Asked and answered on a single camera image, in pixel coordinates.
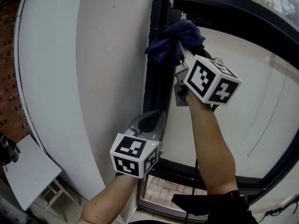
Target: dark blue rag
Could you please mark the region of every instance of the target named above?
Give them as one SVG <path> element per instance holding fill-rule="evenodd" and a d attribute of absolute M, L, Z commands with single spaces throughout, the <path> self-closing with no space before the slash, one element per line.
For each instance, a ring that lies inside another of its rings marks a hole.
<path fill-rule="evenodd" d="M 176 53 L 177 40 L 187 48 L 194 48 L 199 47 L 205 38 L 191 21 L 183 20 L 165 29 L 146 48 L 145 53 L 161 65 L 177 66 L 180 64 Z"/>

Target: white table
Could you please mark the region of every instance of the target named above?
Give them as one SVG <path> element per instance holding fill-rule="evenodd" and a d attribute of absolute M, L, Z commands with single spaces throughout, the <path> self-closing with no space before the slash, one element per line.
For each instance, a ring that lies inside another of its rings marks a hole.
<path fill-rule="evenodd" d="M 27 135 L 17 147 L 20 150 L 19 160 L 10 162 L 4 168 L 9 185 L 20 206 L 27 210 L 33 201 L 61 173 L 58 167 Z"/>

